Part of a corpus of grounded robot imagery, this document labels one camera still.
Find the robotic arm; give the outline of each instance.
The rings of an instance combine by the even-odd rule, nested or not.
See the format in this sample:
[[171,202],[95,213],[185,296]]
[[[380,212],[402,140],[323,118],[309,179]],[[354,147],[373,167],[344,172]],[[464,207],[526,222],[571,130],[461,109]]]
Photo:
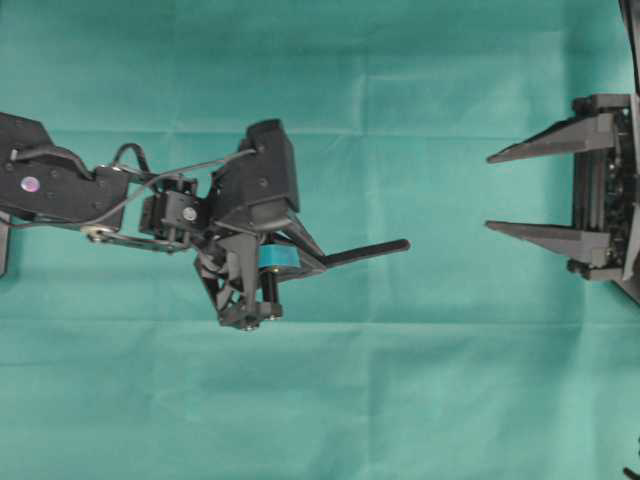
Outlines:
[[[120,163],[132,149],[139,169]],[[223,164],[206,197],[184,173]],[[140,184],[128,195],[130,183]],[[124,208],[146,189],[139,230],[120,234]],[[142,148],[125,144],[114,161],[89,171],[53,144],[41,123],[0,114],[0,271],[9,231],[49,226],[79,230],[96,243],[173,253],[197,252],[195,269],[220,324],[253,330],[282,316],[278,284],[358,260],[404,251],[407,240],[325,255],[297,218],[293,147],[279,120],[247,129],[239,151],[164,173],[149,170]],[[25,221],[12,223],[11,216]],[[258,300],[257,292],[262,291]]]

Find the cable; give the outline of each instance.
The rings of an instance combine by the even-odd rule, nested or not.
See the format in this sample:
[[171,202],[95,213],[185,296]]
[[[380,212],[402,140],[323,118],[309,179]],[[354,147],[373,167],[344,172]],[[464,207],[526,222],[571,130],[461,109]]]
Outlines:
[[32,228],[32,227],[85,227],[88,225],[95,225],[100,223],[101,221],[103,221],[106,218],[109,218],[111,215],[119,212],[120,210],[122,210],[124,207],[126,207],[129,203],[133,202],[136,198],[138,198],[142,192],[144,192],[144,190],[146,188],[151,187],[152,185],[155,185],[157,182],[159,182],[160,180],[162,180],[163,178],[167,178],[167,177],[171,177],[173,175],[178,175],[181,173],[187,173],[187,172],[191,172],[193,170],[199,170],[201,168],[207,168],[207,167],[211,167],[213,165],[220,165],[220,164],[225,164],[228,163],[232,160],[235,160],[237,158],[241,158],[244,157],[246,155],[250,155],[256,153],[256,151],[252,148],[246,149],[246,150],[241,150],[237,153],[234,153],[232,155],[228,155],[226,157],[220,158],[218,160],[210,160],[208,162],[202,162],[202,163],[197,163],[195,165],[191,165],[189,167],[181,167],[181,168],[176,168],[174,170],[168,170],[164,173],[160,173],[157,176],[153,177],[152,179],[146,181],[145,183],[143,183],[136,191],[134,191],[131,195],[129,195],[128,197],[126,197],[125,199],[119,201],[118,203],[116,203],[113,207],[111,207],[109,210],[107,210],[105,213],[103,213],[102,215],[99,215],[98,217],[95,218],[91,218],[82,222],[43,222],[43,221],[36,221],[36,222],[29,222],[29,223],[11,223],[11,222],[7,222],[6,220],[0,218],[0,224],[3,224],[9,228],[18,228],[18,229],[23,229],[23,228]]
[[[125,143],[124,145],[120,145],[120,148],[118,148],[118,151],[114,155],[110,166],[111,167],[120,166],[121,165],[120,158],[122,157],[124,152],[126,152],[127,150],[133,150],[133,153],[135,153],[136,159],[138,160],[138,167],[140,168],[140,172],[151,173],[151,170],[149,170],[149,164],[147,163],[147,156],[144,153],[144,149],[137,143]],[[122,166],[125,167],[124,168],[125,171],[131,171],[132,173],[137,173],[134,169],[132,169],[128,165],[122,165]],[[158,185],[153,185],[151,188],[153,189],[154,192],[156,193],[158,192]]]

